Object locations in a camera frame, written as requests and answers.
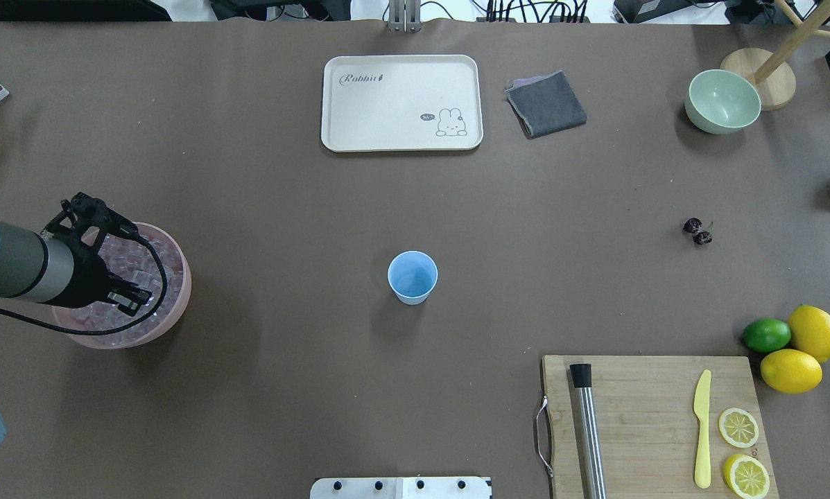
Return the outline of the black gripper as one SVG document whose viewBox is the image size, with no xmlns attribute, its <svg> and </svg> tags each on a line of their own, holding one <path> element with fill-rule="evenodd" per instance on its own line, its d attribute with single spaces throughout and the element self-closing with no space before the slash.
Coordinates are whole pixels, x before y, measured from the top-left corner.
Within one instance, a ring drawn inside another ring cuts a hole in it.
<svg viewBox="0 0 830 499">
<path fill-rule="evenodd" d="M 69 250 L 69 282 L 46 304 L 82 308 L 94 302 L 116 304 L 121 313 L 135 316 L 152 292 L 111 272 L 98 253 L 107 234 L 150 247 L 139 228 L 107 207 L 101 199 L 79 192 L 62 201 L 62 211 L 43 230 L 45 236 Z"/>
</svg>

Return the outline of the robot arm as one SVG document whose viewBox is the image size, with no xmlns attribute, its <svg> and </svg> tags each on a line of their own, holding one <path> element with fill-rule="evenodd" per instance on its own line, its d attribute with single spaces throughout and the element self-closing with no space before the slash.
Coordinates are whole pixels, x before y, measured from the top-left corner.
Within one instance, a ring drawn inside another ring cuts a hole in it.
<svg viewBox="0 0 830 499">
<path fill-rule="evenodd" d="M 113 304 L 130 323 L 107 329 L 105 335 L 145 322 L 139 310 L 151 291 L 107 268 L 100 256 L 106 236 L 134 241 L 157 258 L 135 223 L 85 193 L 63 200 L 59 214 L 42 231 L 0 221 L 0 297 L 72 309 Z"/>
</svg>

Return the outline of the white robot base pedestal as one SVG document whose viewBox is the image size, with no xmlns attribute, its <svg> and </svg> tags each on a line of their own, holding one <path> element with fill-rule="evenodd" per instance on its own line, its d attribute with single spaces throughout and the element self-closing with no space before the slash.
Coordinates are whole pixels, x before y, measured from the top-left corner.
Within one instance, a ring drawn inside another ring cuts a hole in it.
<svg viewBox="0 0 830 499">
<path fill-rule="evenodd" d="M 492 498 L 490 478 L 478 476 L 412 476 L 323 478 L 310 498 Z"/>
</svg>

